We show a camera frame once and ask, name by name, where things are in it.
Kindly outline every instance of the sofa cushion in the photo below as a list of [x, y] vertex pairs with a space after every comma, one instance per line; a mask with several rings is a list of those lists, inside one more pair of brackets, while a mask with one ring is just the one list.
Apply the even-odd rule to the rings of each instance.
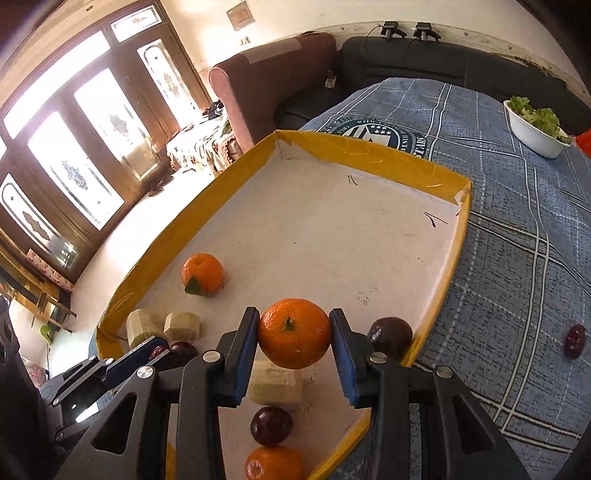
[[550, 107], [568, 134], [591, 127], [591, 109], [566, 84], [534, 66], [451, 43], [352, 37], [339, 51], [337, 85], [351, 94], [390, 77], [451, 83], [496, 100], [526, 96], [536, 108]]
[[318, 87], [303, 90], [279, 104], [275, 111], [275, 125], [279, 130], [299, 130], [347, 97], [347, 92], [341, 88]]

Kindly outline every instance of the tangerine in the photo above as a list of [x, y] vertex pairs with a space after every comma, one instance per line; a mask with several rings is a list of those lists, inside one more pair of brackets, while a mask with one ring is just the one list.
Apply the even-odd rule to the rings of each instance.
[[210, 254], [197, 254], [189, 258], [181, 271], [185, 292], [210, 297], [223, 283], [223, 267]]
[[282, 368], [299, 370], [320, 360], [332, 330], [324, 310], [306, 299], [284, 299], [261, 317], [258, 341], [263, 353]]
[[293, 448], [260, 447], [246, 459], [247, 480], [303, 480], [304, 466], [300, 452]]

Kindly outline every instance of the blue gripper pad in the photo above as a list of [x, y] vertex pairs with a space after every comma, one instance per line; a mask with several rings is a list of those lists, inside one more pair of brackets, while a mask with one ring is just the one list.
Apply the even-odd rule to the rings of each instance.
[[258, 310], [248, 307], [236, 335], [232, 347], [228, 352], [225, 362], [225, 377], [233, 377], [231, 396], [236, 406], [240, 405], [246, 395], [248, 382], [251, 378], [252, 364], [254, 363], [256, 345], [258, 342], [258, 324], [261, 317]]
[[359, 386], [367, 376], [365, 357], [373, 349], [364, 335], [351, 331], [343, 310], [333, 309], [329, 319], [332, 326], [332, 351], [340, 385], [349, 403], [358, 407]]
[[105, 386], [108, 389], [115, 388], [125, 382], [139, 367], [148, 365], [148, 358], [157, 346], [168, 348], [168, 343], [166, 340], [152, 335], [132, 351], [110, 364], [107, 367]]

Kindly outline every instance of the wall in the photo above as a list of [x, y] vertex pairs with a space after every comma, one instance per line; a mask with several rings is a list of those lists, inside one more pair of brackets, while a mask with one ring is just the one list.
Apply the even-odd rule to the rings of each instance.
[[[516, 0], [249, 0], [255, 22], [234, 32], [226, 11], [238, 0], [162, 0], [197, 71], [277, 38], [330, 25], [366, 21], [430, 21], [479, 31], [517, 44], [577, 81], [574, 66], [550, 33]], [[41, 26], [0, 80], [0, 104], [61, 43], [129, 0], [68, 0]], [[94, 8], [86, 12], [89, 5]], [[248, 36], [251, 43], [239, 46]]]
[[10, 315], [14, 333], [17, 335], [18, 343], [21, 345], [19, 351], [21, 356], [34, 364], [45, 366], [47, 363], [47, 342], [39, 331], [41, 325], [45, 325], [45, 322], [35, 320], [35, 324], [31, 328], [33, 314], [15, 301], [11, 302], [8, 314]]

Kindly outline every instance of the cardboard tray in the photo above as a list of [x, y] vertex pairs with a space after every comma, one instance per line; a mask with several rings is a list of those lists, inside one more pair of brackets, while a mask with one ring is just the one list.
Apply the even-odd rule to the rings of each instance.
[[[97, 331], [99, 355], [120, 356], [114, 334], [136, 308], [164, 320], [194, 312], [200, 352], [287, 297], [344, 310], [353, 330], [398, 316], [413, 328], [412, 364], [451, 282], [465, 237], [471, 183], [446, 168], [370, 142], [277, 131], [206, 187], [162, 232], [117, 289]], [[207, 299], [184, 293], [185, 260], [215, 255], [226, 284]], [[366, 432], [369, 415], [343, 396], [332, 352], [303, 371], [304, 401], [291, 410], [284, 443], [298, 448], [310, 478], [327, 477]], [[256, 448], [260, 406], [247, 398], [220, 409], [228, 478], [243, 477]]]

